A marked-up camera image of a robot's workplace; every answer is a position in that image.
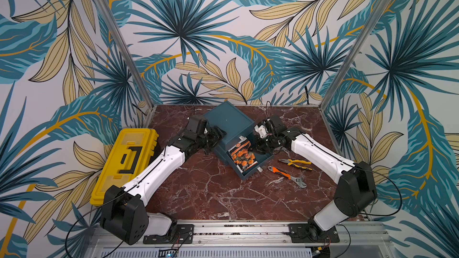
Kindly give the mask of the orange flower seed bag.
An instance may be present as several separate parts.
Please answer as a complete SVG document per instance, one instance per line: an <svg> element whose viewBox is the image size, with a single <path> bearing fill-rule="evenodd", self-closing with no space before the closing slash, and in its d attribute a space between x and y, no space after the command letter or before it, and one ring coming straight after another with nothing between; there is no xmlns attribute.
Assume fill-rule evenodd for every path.
<svg viewBox="0 0 459 258"><path fill-rule="evenodd" d="M250 148L250 140L240 136L239 141L228 151L230 158L241 173L247 172L258 163L255 154L249 150Z"/></svg>

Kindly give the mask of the teal drawer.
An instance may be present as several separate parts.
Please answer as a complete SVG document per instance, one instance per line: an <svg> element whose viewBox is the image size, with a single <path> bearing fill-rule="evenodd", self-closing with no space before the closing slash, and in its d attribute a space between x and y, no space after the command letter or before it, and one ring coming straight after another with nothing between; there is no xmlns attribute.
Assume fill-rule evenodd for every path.
<svg viewBox="0 0 459 258"><path fill-rule="evenodd" d="M261 142L254 134L240 136L235 145L223 152L224 162L241 180L246 180L274 158L272 153L262 152L260 148Z"/></svg>

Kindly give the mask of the teal drawer cabinet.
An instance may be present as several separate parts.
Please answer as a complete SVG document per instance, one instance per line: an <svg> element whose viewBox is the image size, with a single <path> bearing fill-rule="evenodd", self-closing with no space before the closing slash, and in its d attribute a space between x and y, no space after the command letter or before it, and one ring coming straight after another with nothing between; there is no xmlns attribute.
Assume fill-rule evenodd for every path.
<svg viewBox="0 0 459 258"><path fill-rule="evenodd" d="M244 136L254 142L253 129L255 122L230 102L224 102L204 114L210 126L218 126L226 132L213 152L226 165L231 161L227 151Z"/></svg>

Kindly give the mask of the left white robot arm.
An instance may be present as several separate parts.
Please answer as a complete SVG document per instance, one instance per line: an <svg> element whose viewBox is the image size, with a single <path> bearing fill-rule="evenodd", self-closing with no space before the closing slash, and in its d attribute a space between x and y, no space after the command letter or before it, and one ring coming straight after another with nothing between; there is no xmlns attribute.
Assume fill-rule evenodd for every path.
<svg viewBox="0 0 459 258"><path fill-rule="evenodd" d="M211 151L227 133L217 126L184 130L170 140L160 155L122 187L111 186L101 206L100 227L128 245L144 235L174 236L173 219L149 214L148 202L165 180L196 152Z"/></svg>

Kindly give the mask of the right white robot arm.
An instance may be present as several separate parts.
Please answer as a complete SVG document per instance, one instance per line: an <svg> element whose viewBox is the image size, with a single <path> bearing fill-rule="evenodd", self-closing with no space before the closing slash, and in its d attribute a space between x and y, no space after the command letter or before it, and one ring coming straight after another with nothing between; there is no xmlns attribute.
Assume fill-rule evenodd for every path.
<svg viewBox="0 0 459 258"><path fill-rule="evenodd" d="M372 169L367 163L355 163L340 156L300 129L255 126L257 145L272 153L284 147L319 167L336 184L333 200L308 221L309 232L320 235L351 217L356 217L377 198Z"/></svg>

